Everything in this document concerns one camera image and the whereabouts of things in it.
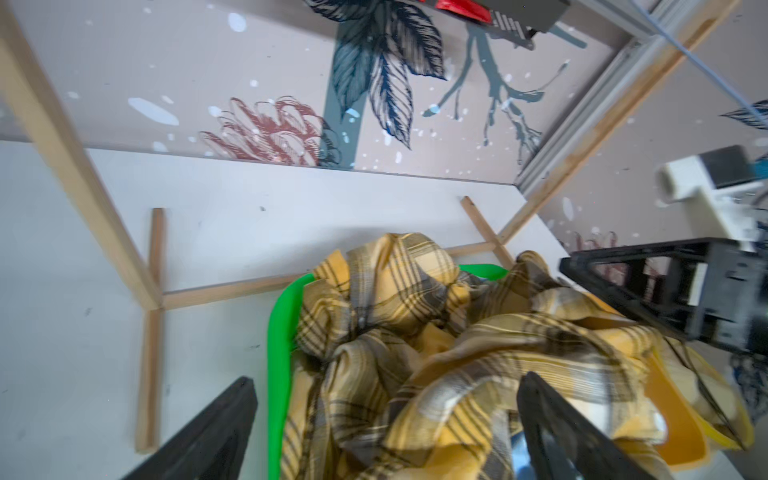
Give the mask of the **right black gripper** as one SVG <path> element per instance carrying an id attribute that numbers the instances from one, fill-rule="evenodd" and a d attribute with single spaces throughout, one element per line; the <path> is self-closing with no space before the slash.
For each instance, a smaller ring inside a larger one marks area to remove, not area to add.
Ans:
<path id="1" fill-rule="evenodd" d="M 699 238 L 579 251 L 567 278 L 627 318 L 732 353 L 767 351 L 767 251 Z"/>

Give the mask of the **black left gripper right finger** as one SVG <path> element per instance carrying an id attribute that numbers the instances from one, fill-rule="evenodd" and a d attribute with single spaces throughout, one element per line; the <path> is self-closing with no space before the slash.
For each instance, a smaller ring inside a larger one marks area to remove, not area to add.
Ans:
<path id="1" fill-rule="evenodd" d="M 538 479 L 652 477 L 538 374 L 522 377 L 517 406 Z"/>

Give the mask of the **yellow plaid shirt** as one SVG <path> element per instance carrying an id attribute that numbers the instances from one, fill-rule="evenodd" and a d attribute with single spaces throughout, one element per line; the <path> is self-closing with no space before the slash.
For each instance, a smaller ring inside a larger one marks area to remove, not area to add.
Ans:
<path id="1" fill-rule="evenodd" d="M 650 479 L 671 477 L 644 369 L 589 328 L 598 300 L 537 253 L 506 271 L 462 267 L 422 234 L 387 234 L 310 274 L 279 479 L 515 479 L 528 372 Z M 729 426 L 688 349 L 665 337 L 667 373 L 689 404 L 697 380 Z"/>

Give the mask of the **light blue shirt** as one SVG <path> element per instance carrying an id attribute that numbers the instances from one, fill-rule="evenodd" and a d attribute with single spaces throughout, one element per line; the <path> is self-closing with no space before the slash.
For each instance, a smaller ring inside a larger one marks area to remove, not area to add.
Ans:
<path id="1" fill-rule="evenodd" d="M 531 457 L 524 433 L 519 432 L 514 435 L 510 439 L 510 443 L 514 478 L 516 480 L 535 480 L 536 473 L 531 464 Z"/>

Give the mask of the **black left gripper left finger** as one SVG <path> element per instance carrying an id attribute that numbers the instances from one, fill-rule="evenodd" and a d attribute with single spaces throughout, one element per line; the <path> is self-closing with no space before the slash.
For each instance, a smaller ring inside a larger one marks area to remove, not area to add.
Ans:
<path id="1" fill-rule="evenodd" d="M 126 478 L 237 479 L 257 409 L 253 380 L 239 377 Z"/>

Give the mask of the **green plastic mesh basket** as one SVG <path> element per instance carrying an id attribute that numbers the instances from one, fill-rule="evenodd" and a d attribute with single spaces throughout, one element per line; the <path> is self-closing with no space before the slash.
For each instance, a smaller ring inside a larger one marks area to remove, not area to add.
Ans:
<path id="1" fill-rule="evenodd" d="M 304 287 L 312 274 L 293 280 L 279 296 L 270 315 L 267 340 L 268 363 L 268 479 L 279 479 L 285 420 L 293 387 L 294 338 L 303 305 Z"/>

